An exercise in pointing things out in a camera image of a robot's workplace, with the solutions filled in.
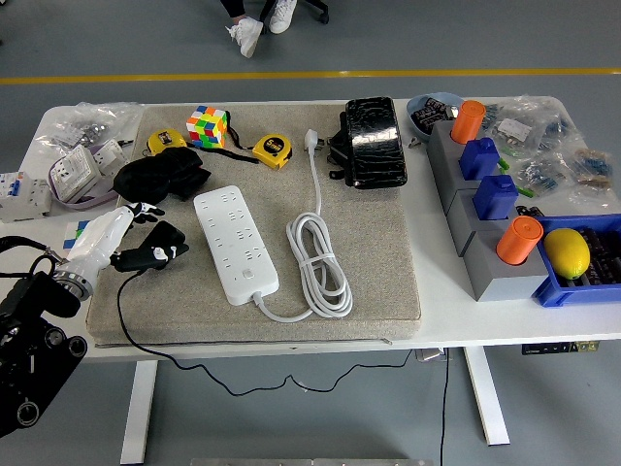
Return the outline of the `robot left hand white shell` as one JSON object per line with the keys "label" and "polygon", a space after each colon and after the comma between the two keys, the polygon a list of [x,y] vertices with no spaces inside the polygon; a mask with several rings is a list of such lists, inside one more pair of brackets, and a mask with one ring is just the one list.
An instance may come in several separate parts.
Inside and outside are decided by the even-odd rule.
{"label": "robot left hand white shell", "polygon": [[[59,280],[94,290],[100,272],[113,266],[118,272],[162,269],[189,251],[185,235],[157,218],[164,212],[147,203],[132,203],[90,221],[74,243],[67,262],[56,271]],[[153,222],[154,228],[136,248],[117,249],[134,223]]]}

